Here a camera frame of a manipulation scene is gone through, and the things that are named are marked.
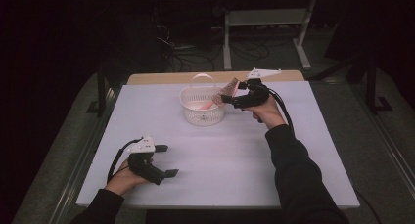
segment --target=human hand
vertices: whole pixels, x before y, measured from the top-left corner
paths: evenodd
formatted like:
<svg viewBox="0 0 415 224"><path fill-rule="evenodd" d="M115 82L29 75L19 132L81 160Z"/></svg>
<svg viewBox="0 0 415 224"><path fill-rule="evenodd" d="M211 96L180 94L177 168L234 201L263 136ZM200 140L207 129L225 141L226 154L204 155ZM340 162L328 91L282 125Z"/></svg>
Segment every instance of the human hand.
<svg viewBox="0 0 415 224"><path fill-rule="evenodd" d="M253 112L253 118L262 120L268 129L286 124L272 96L269 96L265 103L259 106L245 108L244 110Z"/></svg>
<svg viewBox="0 0 415 224"><path fill-rule="evenodd" d="M126 159L104 189L122 196L135 186L148 182L129 169L128 160Z"/></svg>

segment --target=table leg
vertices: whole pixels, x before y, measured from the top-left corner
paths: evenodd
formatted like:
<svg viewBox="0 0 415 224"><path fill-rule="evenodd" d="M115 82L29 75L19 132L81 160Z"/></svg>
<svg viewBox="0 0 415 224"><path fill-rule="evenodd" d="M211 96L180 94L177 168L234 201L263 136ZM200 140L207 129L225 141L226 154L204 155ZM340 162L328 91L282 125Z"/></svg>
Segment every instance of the table leg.
<svg viewBox="0 0 415 224"><path fill-rule="evenodd" d="M311 69L311 64L308 60L307 55L304 52L304 49L302 48L302 41L304 40L305 33L307 32L307 29L308 29L308 25L311 19L312 10L314 8L315 1L316 0L309 1L307 11L305 12L304 19L302 20L300 34L297 38L293 39L294 46L296 47L296 50L297 50L297 54L299 54L302 68L304 68L305 70Z"/></svg>

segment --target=metal stand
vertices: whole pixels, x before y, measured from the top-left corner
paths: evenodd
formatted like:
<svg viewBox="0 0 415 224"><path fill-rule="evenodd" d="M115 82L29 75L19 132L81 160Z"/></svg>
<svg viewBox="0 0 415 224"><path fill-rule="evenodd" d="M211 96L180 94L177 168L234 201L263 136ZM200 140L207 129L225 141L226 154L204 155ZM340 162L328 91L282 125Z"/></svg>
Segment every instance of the metal stand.
<svg viewBox="0 0 415 224"><path fill-rule="evenodd" d="M311 64L302 48L302 41L311 19L312 10L316 0L310 0L307 8L301 9L279 9L279 10L247 10L230 11L225 15L225 41L223 45L223 66L225 70L231 70L231 55L229 48L229 27L243 25L301 25L300 34L293 39L297 54L299 55L302 67L305 70L311 69Z"/></svg>
<svg viewBox="0 0 415 224"><path fill-rule="evenodd" d="M352 84L360 82L361 78L367 73L366 83L366 104L373 114L378 114L379 111L391 111L392 107L384 97L379 97L380 106L376 106L376 66L373 64L373 55L367 51L357 52L350 58L334 65L325 71L314 75L307 80L322 80L325 77L335 73L336 71L353 64L351 70L347 74L347 81Z"/></svg>

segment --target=table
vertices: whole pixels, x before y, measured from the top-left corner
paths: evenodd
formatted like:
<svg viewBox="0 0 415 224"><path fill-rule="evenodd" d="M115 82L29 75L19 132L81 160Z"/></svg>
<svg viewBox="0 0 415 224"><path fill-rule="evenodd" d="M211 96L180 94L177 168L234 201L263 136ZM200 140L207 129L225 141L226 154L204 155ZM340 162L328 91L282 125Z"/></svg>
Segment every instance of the table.
<svg viewBox="0 0 415 224"><path fill-rule="evenodd" d="M247 73L210 74L219 86L224 86L233 77L244 80ZM214 126L189 124L182 115L179 92L189 86L194 75L137 74L129 78L128 85L120 91L77 204L91 203L97 190L105 185L119 148L132 139L152 135L156 144L169 146L166 153L153 156L153 165L161 170L177 168L179 172L174 178L164 179L159 186L146 184L132 190L125 195L124 205L146 209L279 207L275 168L264 138L265 125L253 120L250 112L235 110L229 105L223 120ZM275 81L289 80L290 76L295 81ZM263 82L285 101L296 135L320 166L323 182L337 206L358 207L309 83L303 81L299 71L283 71L264 78ZM126 157L124 153L119 163Z"/></svg>

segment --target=plastic basket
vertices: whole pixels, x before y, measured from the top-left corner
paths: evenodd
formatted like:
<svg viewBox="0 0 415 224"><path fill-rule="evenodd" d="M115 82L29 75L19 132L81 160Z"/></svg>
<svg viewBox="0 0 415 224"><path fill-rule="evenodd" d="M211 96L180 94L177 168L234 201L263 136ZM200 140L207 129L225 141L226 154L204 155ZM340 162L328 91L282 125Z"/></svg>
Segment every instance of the plastic basket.
<svg viewBox="0 0 415 224"><path fill-rule="evenodd" d="M201 77L210 78L213 85L193 86L193 81ZM208 110L200 110L200 107L210 102L212 97L220 90L221 87L216 86L213 77L210 75L205 73L195 75L190 82L190 86L180 92L180 102L186 120L196 126L211 126L220 122L225 115L225 106L213 104Z"/></svg>

